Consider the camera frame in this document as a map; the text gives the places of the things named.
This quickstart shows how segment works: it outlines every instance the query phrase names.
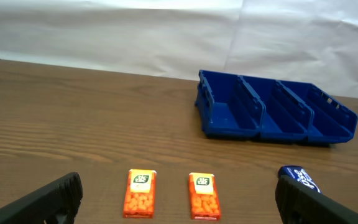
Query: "wooden table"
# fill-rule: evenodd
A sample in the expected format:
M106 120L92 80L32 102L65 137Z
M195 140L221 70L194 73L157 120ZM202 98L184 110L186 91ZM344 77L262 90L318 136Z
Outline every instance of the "wooden table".
M0 207L77 171L84 197L76 224L198 223L187 178L210 172L221 223L281 223L276 173L298 164L325 195L358 212L358 126L353 140L330 147L207 139L196 85L0 60ZM338 99L358 114L358 99ZM122 218L129 169L157 171L152 220Z

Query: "blue and white package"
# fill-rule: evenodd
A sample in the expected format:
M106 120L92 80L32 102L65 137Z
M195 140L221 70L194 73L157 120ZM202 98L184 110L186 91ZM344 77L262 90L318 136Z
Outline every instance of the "blue and white package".
M321 193L320 189L301 166L283 166L278 171L278 177L280 178L282 175L290 176L310 189Z

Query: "blue plastic storage bin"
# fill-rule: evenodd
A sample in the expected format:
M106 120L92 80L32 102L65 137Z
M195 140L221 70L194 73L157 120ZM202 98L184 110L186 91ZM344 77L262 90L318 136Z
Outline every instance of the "blue plastic storage bin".
M308 130L309 142L348 142L354 137L357 115L311 83L282 83L303 99L314 111Z
M200 70L196 106L207 136L253 137L265 106L238 75Z
M280 81L242 76L260 96L266 111L261 139L301 141L307 137L313 111Z

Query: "white wall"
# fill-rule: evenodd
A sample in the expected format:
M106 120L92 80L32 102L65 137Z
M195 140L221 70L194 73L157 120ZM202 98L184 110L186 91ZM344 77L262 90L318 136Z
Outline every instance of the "white wall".
M358 97L358 2L0 0L0 58L190 80L218 70Z

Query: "green logo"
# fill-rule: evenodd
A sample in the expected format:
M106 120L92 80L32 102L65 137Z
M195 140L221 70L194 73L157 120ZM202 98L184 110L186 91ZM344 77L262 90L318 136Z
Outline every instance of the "green logo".
M209 177L198 177L196 184L197 185L209 185Z
M149 175L137 175L135 178L134 178L134 183L141 183L141 184L144 184L144 183L147 183L147 181L149 181Z

